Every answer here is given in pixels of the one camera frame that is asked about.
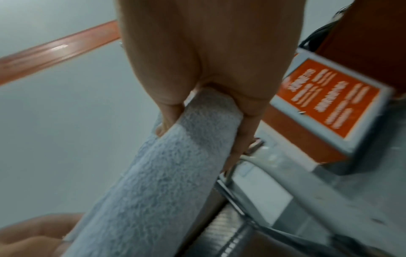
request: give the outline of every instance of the floor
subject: floor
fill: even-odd
[[[301,38],[351,2],[309,0]],[[113,19],[111,0],[3,0],[0,57]],[[88,210],[129,165],[157,113],[118,42],[1,86],[0,227]],[[248,183],[255,197],[267,195],[262,181]]]

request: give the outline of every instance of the hand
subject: hand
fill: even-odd
[[[0,230],[0,257],[59,257],[69,245],[67,235],[82,214],[33,218]]]
[[[163,114],[163,135],[195,88],[244,114],[224,170],[247,149],[298,44],[305,0],[116,0],[133,70]]]

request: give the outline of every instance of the finger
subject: finger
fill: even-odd
[[[62,244],[61,239],[44,236],[27,238],[1,248],[1,257],[54,257],[55,250]]]
[[[227,158],[223,171],[231,169],[240,159],[240,156],[248,149],[255,132],[261,121],[262,115],[258,116],[245,116],[237,131],[237,136],[234,145],[231,148],[229,157]]]
[[[159,104],[158,107],[162,113],[162,124],[156,129],[157,136],[163,136],[179,119],[185,110],[183,103],[177,105]]]
[[[33,218],[0,230],[0,242],[11,244],[35,236],[62,238],[83,216],[82,213],[54,214]]]

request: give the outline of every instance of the cloth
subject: cloth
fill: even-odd
[[[132,165],[76,225],[64,257],[172,257],[234,142],[242,113],[201,90],[161,138],[153,129]]]

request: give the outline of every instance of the orange sign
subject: orange sign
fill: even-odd
[[[283,80],[277,95],[345,138],[378,93],[378,88],[308,59]]]

